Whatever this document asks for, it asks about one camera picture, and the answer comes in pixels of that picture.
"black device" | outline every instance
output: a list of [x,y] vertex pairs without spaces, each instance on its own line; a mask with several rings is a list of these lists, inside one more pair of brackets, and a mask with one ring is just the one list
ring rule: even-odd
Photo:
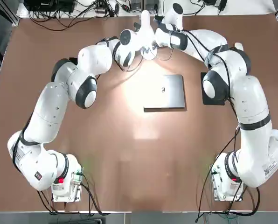
[[52,12],[56,10],[56,0],[24,0],[24,6],[28,11]]
[[207,6],[214,6],[217,2],[217,0],[203,0],[203,1]]
[[220,5],[219,5],[219,10],[220,11],[224,10],[224,8],[226,7],[226,3],[227,3],[227,0],[221,0],[220,1]]
[[56,0],[56,10],[72,13],[75,8],[74,0]]
[[74,11],[74,0],[24,0],[28,11],[53,12],[56,10],[71,13]]
[[219,5],[216,5],[217,0],[203,0],[203,2],[207,6],[217,6],[220,11],[223,11],[227,4],[227,0],[220,0],[220,2],[218,3]]

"wire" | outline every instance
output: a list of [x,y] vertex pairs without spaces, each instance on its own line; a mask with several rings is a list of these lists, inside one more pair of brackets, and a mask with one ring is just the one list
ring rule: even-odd
[[100,208],[98,207],[96,201],[94,200],[94,197],[93,197],[91,191],[89,190],[89,188],[86,187],[82,182],[81,182],[81,186],[84,187],[84,188],[86,189],[86,191],[88,192],[89,197],[92,199],[92,203],[94,204],[94,207],[96,208],[96,210],[97,210],[97,212],[99,213],[99,215],[101,215],[101,216],[107,216],[107,215],[109,215],[109,213],[103,213],[103,212],[100,210]]
[[155,56],[156,58],[158,58],[158,59],[161,60],[161,61],[168,61],[168,60],[171,58],[171,56],[172,56],[173,49],[174,49],[174,48],[172,48],[172,50],[171,50],[171,52],[170,52],[170,55],[169,55],[169,57],[168,57],[167,59],[162,59],[162,58],[159,58],[159,57],[157,57],[156,55],[154,55],[153,52],[152,52],[152,50],[149,48],[149,50],[150,50],[150,52],[152,53],[152,55]]
[[259,205],[260,205],[260,190],[259,190],[259,188],[256,188],[256,190],[257,190],[257,194],[258,194],[258,199],[257,199],[257,204],[255,206],[255,209],[252,212],[250,212],[250,213],[240,213],[240,212],[232,211],[230,213],[238,215],[238,216],[253,216],[258,211],[258,208],[259,208]]
[[[237,128],[236,128],[236,131],[235,131],[235,135],[236,135],[236,132],[237,133],[239,133],[240,132],[240,127],[239,126],[237,126]],[[234,156],[235,156],[235,158],[236,158],[236,162],[238,162],[238,160],[237,160],[237,156],[236,156],[236,137],[234,138],[234,150],[233,150],[233,153],[234,153]]]
[[[84,9],[83,11],[80,11],[80,13],[78,15],[74,15],[73,19],[71,20],[71,22],[68,24],[68,25],[65,25],[63,24],[59,19],[61,19],[61,14],[60,14],[60,10],[61,9],[57,9],[54,14],[51,16],[51,15],[48,15],[47,12],[46,14],[44,14],[43,12],[35,12],[34,14],[36,15],[37,18],[39,18],[39,15],[41,15],[45,20],[43,21],[37,21],[36,19],[34,19],[31,14],[30,14],[30,11],[28,12],[28,15],[29,15],[29,18],[31,19],[31,21],[35,24],[37,24],[38,26],[41,26],[47,30],[50,30],[50,31],[64,31],[64,30],[67,30],[71,27],[73,27],[74,25],[80,23],[80,22],[84,22],[84,21],[88,21],[92,18],[105,18],[107,16],[109,16],[108,13],[106,13],[104,16],[95,16],[95,17],[90,17],[90,18],[87,18],[87,19],[84,19],[84,16],[87,12],[89,12],[90,10],[93,10],[95,9],[97,6],[103,6],[104,8],[107,9],[107,11],[113,11],[113,8],[111,7],[111,5],[109,4],[109,1],[108,0],[95,0],[94,2],[92,2],[89,6],[85,6],[87,7],[86,9]],[[74,22],[77,18],[80,18],[82,16],[82,18],[84,20],[81,20],[81,21],[76,21]],[[53,29],[53,28],[48,28],[40,23],[43,23],[43,22],[46,22],[46,21],[49,21],[49,20],[52,20],[52,19],[57,19],[58,23],[61,24],[64,28],[61,28],[61,29]]]
[[204,184],[203,184],[203,187],[202,187],[202,191],[201,191],[201,196],[200,196],[200,201],[199,201],[199,207],[198,207],[198,216],[197,216],[197,219],[195,220],[196,223],[198,222],[198,220],[200,219],[200,217],[203,216],[203,214],[200,215],[201,201],[202,201],[202,196],[203,196],[203,192],[204,192],[204,188],[205,188],[205,183],[206,183],[206,181],[207,181],[207,179],[208,179],[208,177],[209,177],[209,174],[210,174],[210,172],[211,172],[211,170],[212,170],[212,168],[213,168],[215,162],[216,162],[217,159],[219,158],[219,156],[224,152],[224,150],[225,150],[225,149],[227,148],[227,146],[233,141],[233,139],[234,139],[235,137],[236,137],[236,136],[233,136],[232,139],[230,139],[230,141],[226,144],[226,146],[225,146],[225,147],[222,149],[222,151],[218,154],[218,156],[216,157],[215,161],[214,161],[213,164],[211,165],[211,167],[210,167],[210,169],[209,169],[209,171],[208,171],[208,174],[206,175],[206,178],[205,178],[205,181],[204,181]]
[[201,12],[205,8],[205,2],[202,6],[200,6],[200,9],[194,13],[184,13],[184,15],[197,15],[199,12]]
[[77,0],[74,0],[76,3],[79,3],[81,6],[84,6],[84,7],[89,7],[89,6],[85,6],[85,5],[83,5],[82,3],[80,3],[79,1],[77,1]]
[[194,46],[195,50],[197,51],[199,57],[204,61],[204,58],[201,56],[199,50],[197,49],[196,45],[193,43],[193,41],[191,40],[191,38],[190,38],[187,34],[185,34],[185,35],[186,35],[186,37],[191,41],[191,43],[192,43],[192,45]]
[[238,188],[237,188],[237,190],[236,190],[236,193],[235,193],[234,196],[233,196],[233,199],[232,199],[232,201],[231,201],[231,203],[230,203],[230,206],[229,206],[229,208],[228,208],[227,215],[229,214],[229,212],[230,212],[230,210],[231,210],[231,208],[232,208],[233,202],[234,202],[234,200],[235,200],[235,198],[236,198],[236,195],[237,195],[239,189],[241,188],[242,183],[243,183],[243,182],[240,182],[240,185],[238,186]]
[[201,5],[199,5],[199,4],[197,4],[197,3],[192,2],[192,0],[190,0],[190,2],[191,2],[193,5],[197,5],[197,6],[202,7]]
[[122,71],[127,71],[127,72],[131,72],[131,71],[136,70],[136,69],[139,67],[139,65],[142,63],[143,55],[144,55],[144,51],[143,51],[142,58],[141,58],[140,62],[138,63],[138,65],[137,65],[135,68],[131,69],[131,70],[129,70],[130,67],[128,67],[128,69],[122,68],[122,67],[120,66],[120,64],[119,64],[115,59],[114,59],[114,61],[115,61],[115,63],[118,65],[118,67],[120,68],[120,70],[122,70]]

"black cable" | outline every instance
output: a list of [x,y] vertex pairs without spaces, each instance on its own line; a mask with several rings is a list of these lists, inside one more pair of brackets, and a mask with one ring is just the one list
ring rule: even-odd
[[199,54],[199,57],[204,61],[204,58],[201,56],[199,50],[197,49],[196,45],[193,43],[193,41],[191,40],[191,38],[190,38],[187,34],[185,34],[185,35],[186,35],[186,37],[191,41],[191,43],[192,43],[192,45],[194,46],[195,50],[196,50],[197,53]]
[[114,61],[115,61],[115,63],[118,65],[118,67],[120,68],[120,70],[130,72],[130,71],[136,70],[136,69],[139,67],[139,65],[142,63],[143,55],[144,55],[144,52],[143,52],[143,54],[142,54],[142,58],[141,58],[140,62],[138,63],[138,65],[137,65],[135,68],[131,69],[131,70],[129,70],[130,67],[128,67],[128,69],[122,68],[122,67],[120,66],[120,64],[119,64],[115,59],[114,59]]
[[211,172],[211,170],[212,170],[212,168],[213,168],[215,162],[216,162],[217,159],[219,158],[219,156],[224,152],[224,150],[225,150],[225,149],[227,148],[227,146],[233,141],[233,139],[234,139],[235,137],[236,137],[236,135],[232,137],[232,139],[226,144],[226,146],[225,146],[225,147],[222,149],[222,151],[218,154],[218,156],[215,158],[215,161],[214,161],[213,164],[211,165],[211,167],[210,167],[210,169],[209,169],[209,171],[208,171],[208,174],[206,175],[205,181],[204,181],[204,183],[203,183],[202,191],[201,191],[201,196],[200,196],[200,201],[199,201],[199,207],[198,207],[198,216],[197,216],[197,219],[195,220],[196,223],[198,222],[198,220],[200,219],[200,217],[202,217],[202,215],[203,215],[203,214],[202,214],[202,215],[200,216],[201,201],[202,201],[202,196],[203,196],[203,192],[204,192],[204,188],[205,188],[205,183],[206,183],[206,181],[207,181],[207,179],[208,179],[208,177],[209,177],[209,174],[210,174],[210,172]]
[[161,61],[168,61],[168,60],[171,58],[171,56],[172,56],[173,49],[174,49],[174,48],[172,48],[172,50],[171,50],[171,52],[170,52],[170,55],[169,55],[169,57],[168,57],[167,59],[162,59],[162,58],[159,58],[159,57],[157,57],[156,55],[154,55],[153,52],[152,52],[152,51],[150,50],[150,48],[149,48],[149,50],[150,50],[150,52],[152,53],[152,55],[155,56],[155,58],[158,58],[158,59],[161,60]]
[[232,199],[232,201],[231,201],[231,203],[230,203],[230,206],[229,206],[229,208],[228,208],[228,211],[227,211],[227,215],[229,214],[229,212],[230,212],[230,210],[231,210],[231,208],[232,208],[233,202],[234,202],[234,200],[236,199],[236,195],[237,195],[237,193],[238,193],[238,191],[239,191],[239,189],[240,189],[242,183],[243,183],[243,182],[240,182],[240,185],[238,186],[238,188],[237,188],[237,190],[236,190],[236,193],[235,193],[234,196],[233,196],[233,199]]
[[238,216],[253,216],[258,211],[258,208],[259,208],[259,205],[260,205],[260,190],[259,190],[259,188],[256,188],[256,190],[257,190],[257,194],[258,194],[258,199],[257,199],[256,207],[252,212],[250,212],[250,213],[240,213],[240,212],[231,211],[230,213],[234,214],[234,215],[238,215]]
[[89,7],[89,6],[86,6],[86,5],[83,5],[82,3],[80,3],[79,1],[77,1],[77,0],[74,0],[76,3],[79,3],[81,6],[84,6],[84,7]]
[[109,215],[110,213],[103,213],[103,212],[100,210],[100,208],[98,207],[98,205],[97,205],[97,203],[96,203],[96,201],[95,201],[95,199],[94,199],[94,197],[93,197],[91,191],[89,190],[89,188],[86,187],[83,183],[81,183],[81,186],[84,187],[84,188],[86,189],[86,191],[88,192],[89,197],[92,199],[92,203],[93,203],[94,207],[96,208],[97,212],[99,213],[99,215],[101,215],[101,216],[107,216],[107,215]]
[[50,209],[46,206],[45,202],[43,201],[40,192],[44,195],[44,193],[43,193],[42,191],[37,191],[37,194],[38,194],[38,196],[40,197],[40,200],[41,200],[43,206],[46,208],[46,210],[49,212],[50,215],[73,215],[73,214],[81,214],[80,212],[58,212],[55,208],[53,208],[52,205],[50,205],[50,208],[52,209],[52,210],[50,210]]
[[241,196],[238,198],[238,202],[241,200],[241,198],[243,198],[243,195],[244,195],[244,193],[246,192],[246,190],[247,190],[247,188],[248,188],[248,186],[246,185],[246,187],[243,189],[243,191],[242,191],[242,193],[241,193]]
[[[235,135],[236,135],[236,132],[240,132],[240,128],[238,127],[238,129],[235,131]],[[233,151],[233,153],[234,153],[234,156],[235,156],[235,158],[236,158],[236,162],[238,162],[238,160],[237,160],[237,156],[236,156],[236,137],[234,138],[234,151]]]
[[201,5],[199,5],[199,4],[197,4],[197,3],[192,2],[192,0],[190,0],[190,2],[191,2],[193,5],[197,5],[197,6],[202,7]]
[[[90,20],[90,19],[92,19],[92,18],[104,18],[104,17],[107,17],[108,15],[106,14],[105,16],[102,16],[102,17],[99,17],[99,16],[90,17],[90,18],[88,18],[88,19],[81,20],[81,21],[77,21],[77,22],[73,23],[77,18],[79,18],[80,16],[82,16],[82,14],[83,14],[83,18],[84,18],[85,14],[86,14],[88,11],[90,11],[91,9],[93,9],[93,7],[96,6],[98,3],[100,3],[99,0],[96,0],[96,1],[94,1],[93,3],[91,3],[85,10],[81,11],[75,18],[73,18],[72,21],[71,21],[68,25],[64,25],[64,24],[62,24],[62,23],[60,22],[60,24],[61,24],[62,26],[65,26],[65,28],[62,28],[62,29],[52,29],[52,28],[48,28],[48,27],[46,27],[46,26],[44,26],[44,25],[42,25],[42,24],[39,24],[39,22],[43,22],[43,21],[37,21],[37,20],[35,20],[34,18],[32,18],[32,16],[30,15],[30,12],[28,12],[28,15],[29,15],[29,18],[31,19],[32,22],[34,22],[35,24],[37,24],[37,25],[39,25],[39,26],[41,26],[41,27],[43,27],[43,28],[46,28],[46,29],[48,29],[48,30],[50,30],[50,31],[64,31],[64,30],[67,30],[67,29],[70,28],[70,27],[73,27],[74,25],[76,25],[76,24],[78,24],[78,23],[80,23],[80,22],[88,21],[88,20]],[[57,11],[53,14],[53,16],[48,16],[48,15],[47,15],[48,18],[47,18],[45,21],[48,21],[48,20],[51,20],[51,19],[54,19],[54,18],[57,19],[57,16],[56,16],[56,15],[58,14],[58,12],[59,12],[59,10],[57,10]]]
[[194,13],[184,13],[183,15],[197,15],[199,12],[201,12],[201,10],[203,10],[205,8],[205,2],[203,3],[203,5],[200,7],[200,9]]

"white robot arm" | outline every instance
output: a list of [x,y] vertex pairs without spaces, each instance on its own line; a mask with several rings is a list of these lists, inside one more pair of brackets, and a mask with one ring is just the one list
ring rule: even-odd
[[278,130],[272,130],[264,91],[249,75],[251,63],[242,45],[229,48],[226,39],[210,30],[182,29],[182,8],[174,4],[155,32],[159,47],[170,47],[203,61],[209,68],[202,85],[213,101],[231,100],[241,130],[241,149],[222,153],[212,167],[217,198],[232,201],[243,190],[265,183],[278,169]]
[[31,186],[38,191],[52,186],[58,201],[76,201],[79,186],[75,183],[80,181],[77,174],[82,168],[73,155],[46,151],[43,144],[57,136],[69,99],[83,109],[94,103],[97,96],[95,75],[107,72],[111,64],[112,52],[105,45],[82,49],[77,65],[68,59],[58,61],[52,82],[43,89],[26,126],[7,143],[14,165]]

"table surface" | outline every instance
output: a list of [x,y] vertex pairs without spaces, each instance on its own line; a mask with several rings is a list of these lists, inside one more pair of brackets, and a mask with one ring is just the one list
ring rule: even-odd
[[[14,28],[0,73],[0,211],[44,210],[35,189],[13,167],[7,141],[26,123],[55,63],[76,56],[81,48],[104,37],[132,29],[135,21],[139,17],[95,18],[63,32],[51,32],[22,19]],[[48,23],[58,27],[56,21]],[[278,129],[275,16],[186,17],[184,28],[211,29],[225,36],[231,46],[243,44],[252,61],[251,73],[263,86]],[[160,49],[158,57],[169,54],[169,49]],[[140,59],[138,56],[133,66]],[[95,183],[102,210],[196,211],[202,178],[237,126],[229,104],[202,104],[200,72],[206,71],[201,62],[176,50],[169,61],[143,60],[135,72],[122,72],[113,64],[98,80],[94,105],[82,110],[69,102],[57,138],[45,148],[77,157]],[[186,109],[144,112],[144,86],[164,74],[183,75]],[[259,210],[278,211],[278,171],[260,190]],[[211,208],[226,206],[213,203]],[[67,209],[88,210],[85,192],[81,202],[69,203]],[[252,210],[250,197],[246,195],[233,209]],[[206,197],[202,210],[209,210]]]
[[[93,0],[79,0],[82,5],[89,5],[93,2]],[[122,4],[128,5],[128,1],[119,0]],[[159,0],[159,15],[162,15],[163,7],[164,12],[169,10],[174,3],[179,3],[184,10],[184,14],[190,14],[197,12],[200,7],[197,5],[193,5],[188,0]],[[71,16],[78,15],[79,11],[83,11],[86,7],[76,4],[74,12],[72,12]],[[272,0],[228,0],[226,8],[224,11],[220,13],[220,15],[250,15],[250,14],[269,14],[274,13],[275,7]],[[127,13],[123,9],[120,8],[118,16],[136,16],[139,15],[140,12],[135,13]],[[19,4],[19,8],[17,11],[17,15],[21,18],[28,18],[28,10],[25,8],[23,3]],[[94,10],[89,11],[85,14],[84,18],[94,17],[97,14]],[[218,15],[218,9],[214,6],[206,6],[198,15]],[[62,18],[67,18],[68,15],[65,13],[61,14]]]

